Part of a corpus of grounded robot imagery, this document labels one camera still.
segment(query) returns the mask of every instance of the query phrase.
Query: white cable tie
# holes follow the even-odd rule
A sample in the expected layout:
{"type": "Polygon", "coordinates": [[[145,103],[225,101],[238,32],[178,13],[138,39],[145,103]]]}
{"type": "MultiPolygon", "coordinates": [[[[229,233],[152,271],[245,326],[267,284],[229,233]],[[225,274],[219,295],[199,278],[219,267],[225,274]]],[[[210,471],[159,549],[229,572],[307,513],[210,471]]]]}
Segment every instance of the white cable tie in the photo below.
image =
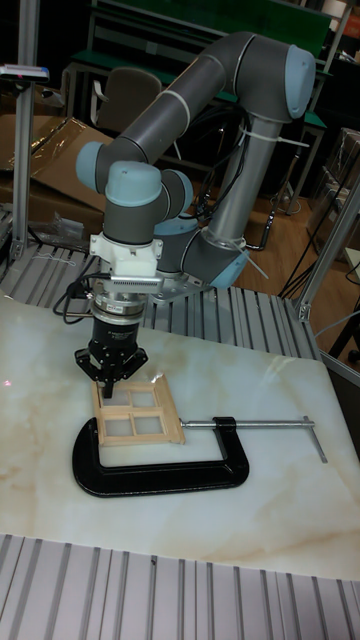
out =
{"type": "Polygon", "coordinates": [[[38,253],[37,256],[33,256],[32,260],[36,260],[36,258],[46,258],[46,260],[54,260],[55,262],[64,262],[68,264],[70,267],[76,267],[76,262],[73,260],[63,260],[63,258],[54,258],[51,253],[38,253]]]}
{"type": "Polygon", "coordinates": [[[240,131],[242,131],[242,133],[244,133],[246,136],[257,138],[258,140],[265,140],[265,142],[286,142],[287,144],[295,144],[297,147],[306,147],[307,149],[310,147],[310,145],[306,142],[299,142],[298,140],[288,140],[287,138],[282,138],[281,136],[278,136],[277,138],[268,138],[267,136],[262,136],[260,133],[246,131],[242,127],[240,127],[240,131]]]}
{"type": "Polygon", "coordinates": [[[261,275],[262,275],[262,276],[264,276],[264,278],[266,278],[267,280],[269,280],[269,276],[265,273],[265,271],[263,271],[263,270],[261,269],[261,267],[259,267],[259,265],[258,265],[258,264],[256,264],[256,262],[254,262],[254,260],[252,260],[252,259],[250,258],[250,255],[249,255],[248,253],[246,253],[242,247],[240,247],[240,246],[239,246],[235,241],[233,241],[231,244],[232,244],[232,245],[233,245],[233,247],[235,247],[238,251],[240,251],[240,253],[244,256],[244,258],[246,258],[246,260],[248,260],[248,261],[253,265],[253,267],[255,267],[255,269],[257,269],[257,270],[259,271],[259,273],[261,273],[261,275]]]}
{"type": "Polygon", "coordinates": [[[254,260],[252,260],[250,258],[250,256],[245,253],[245,251],[243,249],[240,249],[240,252],[245,256],[245,258],[252,264],[253,267],[255,267],[255,269],[257,269],[259,271],[259,273],[261,273],[262,276],[264,276],[264,278],[266,278],[266,280],[269,280],[269,276],[267,275],[267,273],[265,273],[265,271],[263,271],[258,264],[256,264],[256,262],[254,262],[254,260]]]}

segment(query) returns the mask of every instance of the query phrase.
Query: cable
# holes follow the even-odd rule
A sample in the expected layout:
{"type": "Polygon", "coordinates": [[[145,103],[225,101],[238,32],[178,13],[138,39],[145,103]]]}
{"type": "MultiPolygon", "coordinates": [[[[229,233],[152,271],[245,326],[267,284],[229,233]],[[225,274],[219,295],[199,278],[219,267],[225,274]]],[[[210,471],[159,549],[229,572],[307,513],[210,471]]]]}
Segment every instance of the cable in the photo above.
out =
{"type": "Polygon", "coordinates": [[[359,262],[355,265],[355,267],[353,267],[352,269],[350,269],[350,271],[348,271],[345,274],[345,278],[346,280],[348,280],[349,282],[351,282],[352,284],[357,284],[358,286],[360,286],[360,282],[356,281],[356,280],[351,280],[351,278],[349,278],[350,273],[353,273],[354,271],[356,271],[356,269],[360,267],[360,260],[359,262]]]}
{"type": "MultiPolygon", "coordinates": [[[[270,204],[274,204],[275,202],[275,196],[273,196],[272,198],[270,198],[270,204]]],[[[296,211],[293,211],[291,215],[296,215],[297,213],[300,213],[301,211],[301,203],[299,202],[299,200],[296,200],[296,204],[298,206],[296,211]]],[[[281,213],[287,213],[286,209],[280,209],[280,207],[277,208],[277,211],[280,211],[281,213]]]]}
{"type": "MultiPolygon", "coordinates": [[[[80,322],[81,320],[83,320],[83,318],[77,318],[76,320],[69,321],[66,318],[66,314],[67,314],[67,311],[68,311],[68,308],[69,308],[69,304],[70,304],[70,301],[71,301],[72,294],[75,292],[76,287],[78,287],[79,284],[81,284],[81,281],[84,279],[84,276],[85,276],[86,272],[89,270],[89,268],[93,264],[95,258],[96,258],[96,256],[93,256],[89,260],[88,264],[85,265],[85,267],[81,271],[80,275],[76,278],[76,280],[74,280],[74,282],[69,284],[69,286],[67,287],[65,293],[63,293],[63,295],[59,298],[59,300],[57,302],[55,302],[55,304],[53,306],[53,313],[55,313],[56,316],[62,316],[65,324],[76,324],[77,322],[80,322]],[[64,308],[63,308],[62,311],[58,311],[59,306],[63,302],[63,300],[65,300],[64,308]]],[[[96,274],[88,275],[87,278],[90,278],[91,276],[94,276],[94,275],[96,275],[96,274]]]]}
{"type": "Polygon", "coordinates": [[[350,318],[353,318],[354,316],[357,316],[359,314],[360,314],[360,309],[358,311],[354,311],[353,313],[350,313],[350,315],[349,316],[345,316],[345,318],[341,318],[341,320],[338,320],[337,322],[333,322],[332,324],[329,324],[324,329],[321,329],[321,331],[319,331],[314,337],[317,338],[322,333],[324,333],[324,331],[327,331],[328,329],[332,329],[332,327],[336,327],[341,322],[344,322],[344,320],[349,320],[350,318]]]}
{"type": "Polygon", "coordinates": [[[40,245],[42,246],[44,243],[42,240],[40,240],[39,236],[37,235],[37,233],[35,233],[35,231],[33,231],[33,229],[28,225],[28,233],[30,233],[31,237],[40,245]]]}
{"type": "Polygon", "coordinates": [[[227,194],[229,193],[230,189],[233,187],[235,181],[237,180],[237,178],[241,174],[241,171],[242,171],[242,168],[243,168],[246,149],[247,149],[247,146],[248,146],[248,140],[246,139],[246,138],[248,138],[248,136],[246,136],[246,132],[250,131],[251,127],[250,127],[250,118],[249,118],[247,112],[238,103],[233,104],[233,105],[229,105],[229,106],[226,106],[226,107],[223,107],[223,106],[212,107],[206,113],[203,113],[203,114],[200,114],[199,116],[197,116],[197,118],[195,118],[193,120],[193,122],[191,123],[191,125],[190,125],[191,127],[198,126],[200,124],[204,124],[204,123],[206,123],[208,121],[213,121],[213,120],[216,120],[218,118],[224,119],[225,116],[239,118],[239,115],[244,120],[245,132],[243,133],[243,136],[240,138],[240,140],[238,140],[235,143],[235,145],[230,150],[230,152],[227,153],[223,158],[218,160],[218,162],[216,162],[214,164],[214,166],[206,174],[206,176],[205,176],[205,178],[204,178],[204,180],[202,182],[202,185],[200,187],[199,193],[197,194],[197,196],[196,196],[196,198],[195,198],[195,200],[194,200],[194,202],[192,204],[192,206],[195,207],[195,215],[194,215],[194,217],[197,220],[202,219],[203,221],[205,221],[205,220],[208,220],[208,219],[210,219],[212,217],[212,215],[215,213],[215,211],[217,210],[217,208],[219,207],[221,202],[224,200],[224,198],[227,196],[227,194]],[[211,184],[213,183],[213,181],[215,179],[216,170],[219,167],[221,167],[221,165],[224,162],[228,161],[232,157],[232,155],[236,151],[238,151],[240,146],[243,146],[243,152],[242,152],[242,154],[240,156],[239,165],[237,167],[237,170],[235,172],[235,175],[234,175],[232,181],[227,186],[227,188],[225,189],[224,193],[221,194],[220,198],[218,198],[218,200],[215,202],[215,204],[212,205],[211,207],[207,206],[206,193],[209,190],[211,184]]]}
{"type": "Polygon", "coordinates": [[[336,200],[336,198],[338,197],[339,193],[340,193],[340,192],[341,192],[341,190],[343,189],[344,184],[346,183],[346,181],[347,181],[347,179],[348,179],[348,177],[349,177],[349,175],[350,175],[350,173],[351,173],[351,171],[352,171],[353,167],[355,166],[355,162],[357,161],[357,159],[358,159],[359,155],[360,155],[360,149],[359,149],[359,151],[357,152],[356,156],[354,157],[353,162],[350,164],[350,166],[349,166],[349,168],[348,168],[348,170],[347,170],[347,172],[346,172],[346,175],[344,176],[344,178],[343,178],[342,182],[339,184],[339,188],[338,188],[338,190],[336,191],[336,193],[334,194],[334,196],[333,196],[332,200],[330,201],[330,203],[329,203],[329,205],[328,205],[328,207],[327,207],[327,209],[326,209],[326,211],[325,211],[324,215],[322,216],[322,218],[320,219],[319,223],[317,224],[317,226],[316,226],[316,228],[315,228],[315,231],[311,234],[311,236],[310,236],[310,240],[309,240],[308,244],[306,245],[306,247],[305,247],[305,249],[304,249],[304,251],[303,251],[302,255],[300,256],[300,258],[299,258],[298,262],[296,263],[296,266],[294,267],[293,271],[291,272],[291,274],[290,274],[289,278],[287,279],[287,281],[286,281],[286,283],[285,283],[284,287],[282,288],[282,290],[281,290],[281,291],[280,291],[280,293],[278,294],[281,298],[284,298],[284,297],[285,297],[285,293],[284,293],[284,292],[285,292],[285,291],[286,291],[286,289],[289,287],[289,285],[291,285],[291,284],[292,284],[292,278],[293,278],[293,276],[295,275],[295,273],[296,273],[296,271],[298,270],[298,268],[299,268],[300,264],[302,263],[302,261],[303,261],[303,259],[304,259],[305,255],[306,255],[306,253],[307,253],[307,251],[309,250],[309,247],[311,246],[312,241],[314,240],[314,238],[315,238],[315,236],[316,236],[317,232],[319,231],[319,229],[320,229],[321,225],[323,224],[323,222],[324,222],[325,218],[327,218],[327,216],[328,216],[328,214],[329,214],[329,212],[330,212],[330,210],[331,210],[331,208],[332,208],[332,206],[333,206],[333,203],[335,202],[335,200],[336,200]]]}

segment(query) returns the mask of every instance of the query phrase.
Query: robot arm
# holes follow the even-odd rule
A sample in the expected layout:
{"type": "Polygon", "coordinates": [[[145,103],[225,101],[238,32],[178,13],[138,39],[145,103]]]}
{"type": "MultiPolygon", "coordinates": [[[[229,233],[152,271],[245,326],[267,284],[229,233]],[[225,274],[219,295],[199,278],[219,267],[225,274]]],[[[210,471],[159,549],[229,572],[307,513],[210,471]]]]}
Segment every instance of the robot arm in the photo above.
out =
{"type": "Polygon", "coordinates": [[[185,272],[220,287],[239,274],[243,232],[276,139],[284,123],[303,115],[314,77],[310,53],[235,33],[205,49],[111,144],[93,142],[81,150],[79,179],[106,195],[103,233],[92,236],[91,253],[102,258],[109,277],[95,288],[93,340],[76,359],[105,382],[106,395],[146,360],[136,333],[146,293],[161,287],[159,271],[185,272]],[[191,218],[176,225],[172,219],[191,203],[190,181],[152,164],[222,90],[237,96],[251,122],[242,171],[239,146],[209,226],[200,230],[191,218]]]}

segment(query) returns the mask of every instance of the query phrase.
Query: metal post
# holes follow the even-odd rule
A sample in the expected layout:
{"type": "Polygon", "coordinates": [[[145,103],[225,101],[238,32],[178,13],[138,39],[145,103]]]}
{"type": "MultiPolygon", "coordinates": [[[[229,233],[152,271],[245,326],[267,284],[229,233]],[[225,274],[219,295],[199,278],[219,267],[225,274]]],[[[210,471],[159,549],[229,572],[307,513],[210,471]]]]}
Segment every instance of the metal post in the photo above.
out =
{"type": "Polygon", "coordinates": [[[296,315],[307,320],[309,307],[322,283],[360,209],[360,175],[345,202],[339,219],[320,253],[315,267],[300,297],[295,302],[296,315]]]}
{"type": "MultiPolygon", "coordinates": [[[[36,66],[40,0],[21,0],[18,64],[36,66]]],[[[16,101],[12,259],[19,259],[27,244],[30,156],[35,85],[16,101]]]]}
{"type": "MultiPolygon", "coordinates": [[[[346,23],[347,23],[348,18],[349,18],[350,14],[351,14],[351,9],[352,9],[352,5],[348,5],[348,6],[345,7],[345,11],[344,11],[343,16],[341,18],[341,21],[340,21],[340,24],[338,26],[337,32],[335,33],[334,40],[333,40],[333,43],[331,45],[331,49],[329,51],[329,55],[328,55],[328,57],[326,59],[326,63],[325,63],[324,69],[323,69],[325,73],[328,73],[328,71],[330,69],[330,65],[331,65],[331,63],[333,61],[334,55],[335,55],[336,50],[338,48],[339,42],[341,40],[341,36],[342,36],[342,34],[344,32],[344,29],[346,27],[346,23]]],[[[320,80],[319,83],[318,83],[318,86],[316,87],[313,99],[312,99],[311,104],[310,104],[310,111],[315,111],[316,103],[317,103],[317,101],[319,99],[319,96],[320,96],[320,93],[321,93],[321,89],[323,88],[323,84],[324,84],[324,80],[320,80]]]]}

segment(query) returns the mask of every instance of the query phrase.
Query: black c-clamp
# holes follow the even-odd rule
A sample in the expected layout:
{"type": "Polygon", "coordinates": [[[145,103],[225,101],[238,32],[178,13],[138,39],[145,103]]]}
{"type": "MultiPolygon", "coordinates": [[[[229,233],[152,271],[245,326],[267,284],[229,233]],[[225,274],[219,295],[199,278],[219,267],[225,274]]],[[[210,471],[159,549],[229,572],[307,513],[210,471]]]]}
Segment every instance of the black c-clamp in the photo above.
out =
{"type": "Polygon", "coordinates": [[[99,458],[96,418],[92,418],[74,445],[75,479],[87,493],[102,498],[238,487],[247,479],[250,467],[236,433],[236,422],[234,418],[213,420],[223,460],[104,467],[99,458]]]}

